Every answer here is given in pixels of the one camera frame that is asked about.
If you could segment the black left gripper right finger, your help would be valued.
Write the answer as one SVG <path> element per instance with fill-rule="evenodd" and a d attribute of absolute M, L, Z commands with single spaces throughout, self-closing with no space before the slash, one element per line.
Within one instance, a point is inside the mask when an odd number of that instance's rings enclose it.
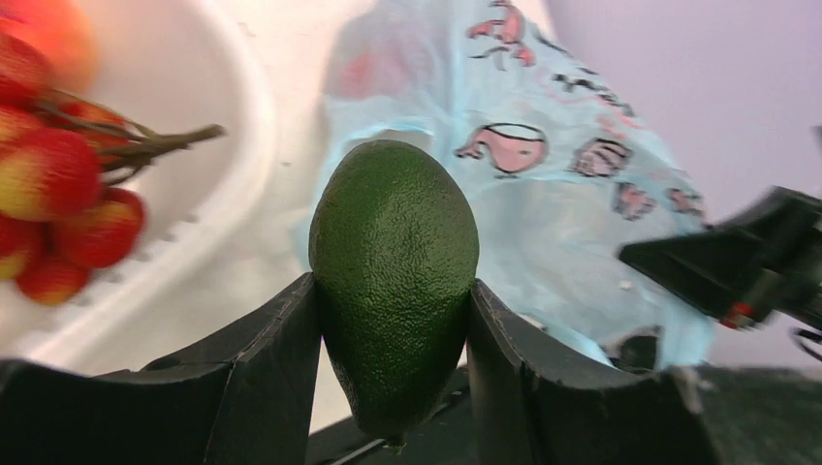
<path fill-rule="evenodd" d="M 638 376 L 470 296 L 469 384 L 484 464 L 817 464 L 814 369 L 674 367 Z"/>

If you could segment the light blue printed plastic bag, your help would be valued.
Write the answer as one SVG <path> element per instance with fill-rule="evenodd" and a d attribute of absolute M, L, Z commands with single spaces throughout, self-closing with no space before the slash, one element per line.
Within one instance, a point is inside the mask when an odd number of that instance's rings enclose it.
<path fill-rule="evenodd" d="M 480 277 L 515 312 L 623 368 L 696 364 L 714 327 L 617 259 L 695 233 L 704 201 L 662 139 L 512 1 L 380 1 L 347 22 L 323 89 L 320 181 L 355 145 L 406 139 L 470 202 Z"/>

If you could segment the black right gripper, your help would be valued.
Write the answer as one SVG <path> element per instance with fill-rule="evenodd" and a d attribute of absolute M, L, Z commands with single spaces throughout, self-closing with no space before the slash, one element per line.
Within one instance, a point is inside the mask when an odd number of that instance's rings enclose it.
<path fill-rule="evenodd" d="M 705 232 L 628 243 L 618 259 L 724 326 L 786 315 L 792 342 L 821 358 L 821 200 L 773 187 Z"/>

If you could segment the dark green fake avocado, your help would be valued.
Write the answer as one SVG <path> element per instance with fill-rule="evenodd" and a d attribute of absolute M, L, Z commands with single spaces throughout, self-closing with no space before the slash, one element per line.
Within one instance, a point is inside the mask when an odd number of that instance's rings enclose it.
<path fill-rule="evenodd" d="M 432 417 L 458 365 L 479 251 L 461 189 L 407 142 L 353 148 L 316 206 L 308 258 L 327 353 L 358 427 L 390 449 Z"/>

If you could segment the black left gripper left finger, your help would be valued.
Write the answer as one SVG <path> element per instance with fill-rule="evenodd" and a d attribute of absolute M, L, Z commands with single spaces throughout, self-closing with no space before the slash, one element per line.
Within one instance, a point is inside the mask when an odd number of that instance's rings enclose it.
<path fill-rule="evenodd" d="M 5 464 L 301 464 L 320 351 L 314 281 L 138 371 L 1 363 Z"/>

